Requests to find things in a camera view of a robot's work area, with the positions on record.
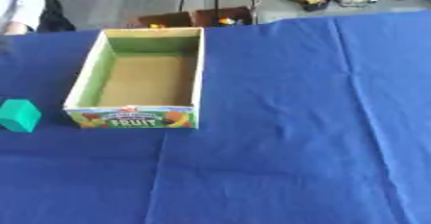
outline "green block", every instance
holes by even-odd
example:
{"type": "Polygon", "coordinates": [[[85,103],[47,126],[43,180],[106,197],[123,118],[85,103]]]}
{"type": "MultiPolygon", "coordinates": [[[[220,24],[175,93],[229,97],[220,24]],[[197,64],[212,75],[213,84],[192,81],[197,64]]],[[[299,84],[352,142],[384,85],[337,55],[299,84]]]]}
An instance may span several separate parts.
{"type": "Polygon", "coordinates": [[[13,132],[32,133],[41,114],[26,99],[9,99],[0,108],[0,125],[13,132]]]}

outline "open box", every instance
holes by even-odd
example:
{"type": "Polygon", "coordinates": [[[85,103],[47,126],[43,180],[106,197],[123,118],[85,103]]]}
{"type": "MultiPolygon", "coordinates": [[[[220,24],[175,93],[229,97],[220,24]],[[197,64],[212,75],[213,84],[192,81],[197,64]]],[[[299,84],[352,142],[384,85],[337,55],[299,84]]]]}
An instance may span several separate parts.
{"type": "Polygon", "coordinates": [[[253,16],[246,6],[222,8],[218,10],[198,10],[194,12],[171,12],[156,15],[135,16],[126,22],[130,28],[149,28],[151,24],[176,27],[217,27],[220,18],[242,21],[243,25],[253,24],[253,16]]]}
{"type": "Polygon", "coordinates": [[[104,30],[64,110],[83,128],[197,128],[200,28],[104,30]]]}

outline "floor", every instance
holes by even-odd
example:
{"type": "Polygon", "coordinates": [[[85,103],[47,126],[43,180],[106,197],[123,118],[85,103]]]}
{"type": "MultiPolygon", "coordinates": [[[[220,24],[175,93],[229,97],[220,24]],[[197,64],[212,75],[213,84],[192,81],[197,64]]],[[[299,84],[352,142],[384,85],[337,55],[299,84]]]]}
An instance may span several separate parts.
{"type": "MultiPolygon", "coordinates": [[[[176,12],[179,0],[61,0],[65,13],[79,29],[122,27],[133,15],[176,12]]],[[[249,5],[250,0],[220,0],[223,7],[249,5]]],[[[210,9],[214,0],[186,0],[185,10],[210,9]]],[[[304,16],[376,12],[405,12],[431,9],[431,0],[380,0],[366,8],[342,8],[332,3],[325,11],[304,12],[288,0],[259,0],[260,22],[304,16]]]]}

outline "table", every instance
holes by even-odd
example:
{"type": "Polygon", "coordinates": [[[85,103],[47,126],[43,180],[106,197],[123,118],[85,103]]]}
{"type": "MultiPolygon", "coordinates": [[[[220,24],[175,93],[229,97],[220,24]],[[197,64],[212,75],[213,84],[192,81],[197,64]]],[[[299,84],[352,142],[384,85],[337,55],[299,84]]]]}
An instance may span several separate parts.
{"type": "Polygon", "coordinates": [[[431,12],[206,30],[201,128],[80,130],[61,112],[97,32],[11,37],[0,222],[430,223],[431,12]]]}

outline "fruit label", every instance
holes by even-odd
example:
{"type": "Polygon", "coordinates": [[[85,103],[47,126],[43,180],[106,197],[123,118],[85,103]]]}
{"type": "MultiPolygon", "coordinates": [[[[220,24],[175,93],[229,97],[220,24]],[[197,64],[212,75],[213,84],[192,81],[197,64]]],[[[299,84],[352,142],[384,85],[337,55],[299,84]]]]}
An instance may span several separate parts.
{"type": "Polygon", "coordinates": [[[116,112],[88,110],[69,111],[72,119],[82,128],[195,128],[192,112],[141,112],[121,109],[116,112]]]}

